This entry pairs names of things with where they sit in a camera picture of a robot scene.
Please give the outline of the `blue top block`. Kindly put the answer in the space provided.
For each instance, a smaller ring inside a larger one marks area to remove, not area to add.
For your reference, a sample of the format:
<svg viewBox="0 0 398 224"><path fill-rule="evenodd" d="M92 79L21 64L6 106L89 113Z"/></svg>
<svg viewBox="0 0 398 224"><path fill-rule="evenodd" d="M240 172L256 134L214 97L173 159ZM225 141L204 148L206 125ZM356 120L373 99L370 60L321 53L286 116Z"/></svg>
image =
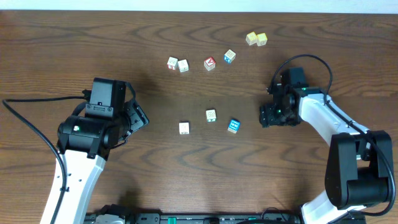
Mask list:
<svg viewBox="0 0 398 224"><path fill-rule="evenodd" d="M235 119L232 119L229 122L228 131L231 132L231 133L236 134L238 132L239 128L240 128L240 124L241 123L239 121L236 121Z"/></svg>

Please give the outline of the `green sided block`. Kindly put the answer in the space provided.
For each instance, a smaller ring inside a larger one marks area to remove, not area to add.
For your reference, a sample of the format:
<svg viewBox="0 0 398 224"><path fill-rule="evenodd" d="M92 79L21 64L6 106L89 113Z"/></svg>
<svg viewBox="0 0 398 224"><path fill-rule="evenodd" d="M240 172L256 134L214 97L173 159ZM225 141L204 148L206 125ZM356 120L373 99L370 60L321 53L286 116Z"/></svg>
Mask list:
<svg viewBox="0 0 398 224"><path fill-rule="evenodd" d="M206 110L206 120L208 123L215 122L216 119L216 110Z"/></svg>

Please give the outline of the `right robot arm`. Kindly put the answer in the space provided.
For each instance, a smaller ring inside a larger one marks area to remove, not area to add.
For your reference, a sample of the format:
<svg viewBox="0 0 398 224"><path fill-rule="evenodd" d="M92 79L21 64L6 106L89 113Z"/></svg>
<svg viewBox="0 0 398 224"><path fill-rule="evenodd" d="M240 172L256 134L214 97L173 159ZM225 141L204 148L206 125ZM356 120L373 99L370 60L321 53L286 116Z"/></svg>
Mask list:
<svg viewBox="0 0 398 224"><path fill-rule="evenodd" d="M269 126L310 124L329 145L325 190L301 206L302 223L337 223L363 209L393 204L396 196L392 140L385 131L357 124L319 87L310 87L303 68L280 73L272 83L273 102L260 108L259 122Z"/></svg>

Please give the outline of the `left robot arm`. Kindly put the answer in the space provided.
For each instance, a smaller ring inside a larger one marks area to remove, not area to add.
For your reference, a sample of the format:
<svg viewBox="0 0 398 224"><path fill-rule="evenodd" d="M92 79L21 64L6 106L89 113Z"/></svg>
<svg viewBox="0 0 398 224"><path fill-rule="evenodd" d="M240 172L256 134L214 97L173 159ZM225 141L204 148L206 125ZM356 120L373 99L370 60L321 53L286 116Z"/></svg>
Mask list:
<svg viewBox="0 0 398 224"><path fill-rule="evenodd" d="M60 159L41 223L83 223L109 153L148 124L136 99L125 100L127 91L134 91L128 82L95 78L86 100L59 125Z"/></svg>

